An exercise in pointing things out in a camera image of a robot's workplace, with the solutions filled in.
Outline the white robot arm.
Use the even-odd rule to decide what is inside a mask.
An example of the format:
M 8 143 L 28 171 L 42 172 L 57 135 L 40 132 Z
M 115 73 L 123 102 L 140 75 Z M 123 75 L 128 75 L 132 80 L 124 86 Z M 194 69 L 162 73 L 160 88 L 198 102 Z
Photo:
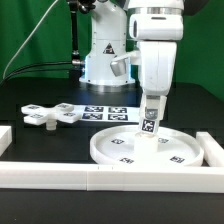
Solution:
M 132 84 L 138 67 L 142 88 L 140 121 L 163 119 L 183 17 L 197 14 L 209 0 L 96 0 L 92 46 L 80 81 L 99 91 Z

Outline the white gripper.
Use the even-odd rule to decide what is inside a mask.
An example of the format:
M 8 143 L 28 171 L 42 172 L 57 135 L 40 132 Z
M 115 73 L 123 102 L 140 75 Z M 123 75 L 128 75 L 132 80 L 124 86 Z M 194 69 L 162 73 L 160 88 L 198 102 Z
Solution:
M 165 41 L 142 41 L 138 43 L 141 64 L 139 66 L 139 81 L 146 95 L 158 96 L 156 99 L 157 118 L 160 122 L 164 118 L 169 93 L 177 44 Z M 142 94 L 139 107 L 139 126 L 147 120 L 147 97 Z

